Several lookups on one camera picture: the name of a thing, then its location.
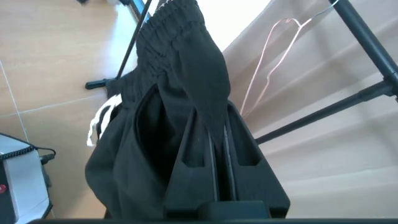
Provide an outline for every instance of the curtain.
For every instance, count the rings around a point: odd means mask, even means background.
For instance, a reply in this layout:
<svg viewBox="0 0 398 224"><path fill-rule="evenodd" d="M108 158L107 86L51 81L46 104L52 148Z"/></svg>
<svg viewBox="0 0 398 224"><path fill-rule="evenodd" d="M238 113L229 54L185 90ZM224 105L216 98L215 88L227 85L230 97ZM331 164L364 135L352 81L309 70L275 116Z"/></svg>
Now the curtain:
<svg viewBox="0 0 398 224"><path fill-rule="evenodd" d="M398 1L351 0L392 58L398 60ZM276 0L223 52L229 99L239 109L267 35L276 21L305 22L328 1ZM292 40L294 23L275 28L245 111ZM339 15L318 16L300 33L271 76L260 105L244 118L258 138L382 80ZM380 96L261 144L291 199L289 218L398 217L398 104Z"/></svg>

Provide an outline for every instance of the red button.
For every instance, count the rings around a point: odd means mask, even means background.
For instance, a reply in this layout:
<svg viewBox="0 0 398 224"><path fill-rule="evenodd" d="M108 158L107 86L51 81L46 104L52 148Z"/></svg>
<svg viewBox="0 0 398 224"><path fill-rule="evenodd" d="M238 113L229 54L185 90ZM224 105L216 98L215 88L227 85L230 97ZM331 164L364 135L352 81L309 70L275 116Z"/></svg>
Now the red button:
<svg viewBox="0 0 398 224"><path fill-rule="evenodd" d="M4 184L0 184L0 194L4 193L7 190L7 186Z"/></svg>

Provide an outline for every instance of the floor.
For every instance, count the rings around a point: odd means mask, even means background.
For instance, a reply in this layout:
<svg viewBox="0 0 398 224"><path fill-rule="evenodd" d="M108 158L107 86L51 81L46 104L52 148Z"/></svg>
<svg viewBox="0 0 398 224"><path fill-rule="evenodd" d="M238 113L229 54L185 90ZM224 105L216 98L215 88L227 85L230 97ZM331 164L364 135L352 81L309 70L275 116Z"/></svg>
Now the floor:
<svg viewBox="0 0 398 224"><path fill-rule="evenodd" d="M50 218L102 217L86 184L91 118L105 102L90 80L117 74L136 26L128 8L91 0L0 0L0 132L57 151L46 165ZM125 72L136 65L135 54Z"/></svg>

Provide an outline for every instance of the drawstring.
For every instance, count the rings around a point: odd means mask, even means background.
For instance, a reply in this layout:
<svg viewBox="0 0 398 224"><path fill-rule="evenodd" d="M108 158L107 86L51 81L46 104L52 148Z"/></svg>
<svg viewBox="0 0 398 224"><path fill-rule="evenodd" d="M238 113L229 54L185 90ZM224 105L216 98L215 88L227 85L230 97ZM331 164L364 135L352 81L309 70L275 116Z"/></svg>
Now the drawstring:
<svg viewBox="0 0 398 224"><path fill-rule="evenodd" d="M117 107L118 105L120 105L122 103L122 96L120 94L118 95L114 95L111 98L109 98L97 111L97 113L95 114L95 117L91 120L90 122L90 128L88 130L88 135L87 135L87 146L89 147L93 147L93 141L91 140L91 136L93 135L93 129L94 127L99 123L100 121L100 116L102 111L109 106L109 109L107 110L107 112L104 114L104 118L102 120L101 123L101 134L99 135L100 139L106 129L106 127L108 127L109 122L111 121L111 115L112 115L112 111L115 107Z"/></svg>

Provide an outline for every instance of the black metal pole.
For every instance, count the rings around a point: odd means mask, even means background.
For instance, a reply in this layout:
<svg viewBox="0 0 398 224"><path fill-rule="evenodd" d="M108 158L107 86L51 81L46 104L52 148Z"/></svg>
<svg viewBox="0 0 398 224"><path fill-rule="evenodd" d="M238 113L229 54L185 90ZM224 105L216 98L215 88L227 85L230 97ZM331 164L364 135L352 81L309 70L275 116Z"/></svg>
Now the black metal pole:
<svg viewBox="0 0 398 224"><path fill-rule="evenodd" d="M132 47L136 43L136 39L137 39L139 30L141 28L142 23L145 21L145 18L146 18L146 15L148 13L148 9L149 9L149 6L150 6L151 2L152 2L152 0L147 0L147 2L145 3L144 9L142 10L141 16L139 17L136 29L134 30L134 33L132 34L129 47L127 48L126 54L124 55L122 64L121 64L121 66L119 68L118 75L116 76L115 79L119 79L122 76L124 67L126 66L126 63L127 63L128 59L129 59ZM112 79L104 78L102 80L87 82L86 85L85 85L85 88L87 90L92 90L94 88L104 87L106 85L106 83L111 81L111 80Z"/></svg>
<svg viewBox="0 0 398 224"><path fill-rule="evenodd" d="M311 124L315 121L318 121L322 118L326 118L332 114L350 108L358 103L362 103L373 98L379 97L381 95L388 95L391 96L391 86L388 85L386 82L379 82L374 84L370 87L367 87L356 94L349 96L339 102L333 103L330 106L327 106L321 110L318 110L308 116L300 118L286 126L283 126L275 131L272 131L266 135L263 135L256 139L258 144L262 144L266 141L279 137L281 135L287 134L291 131L294 131L298 128L304 127L308 124Z"/></svg>
<svg viewBox="0 0 398 224"><path fill-rule="evenodd" d="M369 58L384 76L384 80L393 87L393 93L398 94L398 66L385 50L380 41L369 29L361 16L348 0L339 0L335 10L350 29Z"/></svg>

